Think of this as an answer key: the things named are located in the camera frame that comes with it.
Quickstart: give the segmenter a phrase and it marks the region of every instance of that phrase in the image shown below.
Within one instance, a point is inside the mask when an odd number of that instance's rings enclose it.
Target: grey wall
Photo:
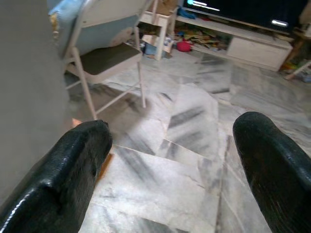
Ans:
[[[0,204],[69,128],[44,0],[0,0]]]

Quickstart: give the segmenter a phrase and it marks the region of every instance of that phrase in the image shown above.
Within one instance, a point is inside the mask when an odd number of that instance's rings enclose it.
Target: folding chair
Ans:
[[[77,84],[82,84],[85,99],[94,119],[97,119],[98,113],[125,96],[138,85],[140,85],[141,90],[142,106],[143,108],[146,107],[140,63],[142,53],[139,47],[139,31],[136,25],[139,23],[140,15],[144,13],[149,4],[151,4],[151,1],[148,0],[86,0],[80,10],[65,55],[66,63],[68,64],[67,71],[78,76],[80,80],[68,86],[67,89]],[[125,20],[132,16],[137,16],[137,20],[132,27],[135,33],[135,48],[121,43],[114,47],[96,48],[80,56],[77,42],[82,29],[107,24],[111,30],[115,31],[115,25],[122,25],[122,21],[125,22]],[[116,40],[112,41],[112,44],[117,43],[118,39]],[[87,83],[102,83],[108,77],[117,74],[135,63],[138,66],[139,81],[109,103],[96,110]]]

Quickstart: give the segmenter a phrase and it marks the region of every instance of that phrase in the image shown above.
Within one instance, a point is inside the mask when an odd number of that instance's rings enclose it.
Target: tv stand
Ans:
[[[215,52],[200,45],[192,46],[193,50],[256,67],[278,71],[292,50],[292,46],[287,41],[223,23],[205,21],[200,18],[189,19],[181,16],[178,16],[176,20],[233,35],[227,50]]]

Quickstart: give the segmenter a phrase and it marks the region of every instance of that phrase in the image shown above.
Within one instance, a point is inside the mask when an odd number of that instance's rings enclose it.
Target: tv screen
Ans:
[[[184,0],[184,7],[288,33],[298,22],[307,2],[308,0]]]

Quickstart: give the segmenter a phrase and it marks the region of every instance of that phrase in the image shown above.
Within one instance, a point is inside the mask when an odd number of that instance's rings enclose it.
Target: chair seat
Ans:
[[[127,44],[93,50],[81,56],[85,72],[98,75],[104,71],[140,54],[140,51]]]

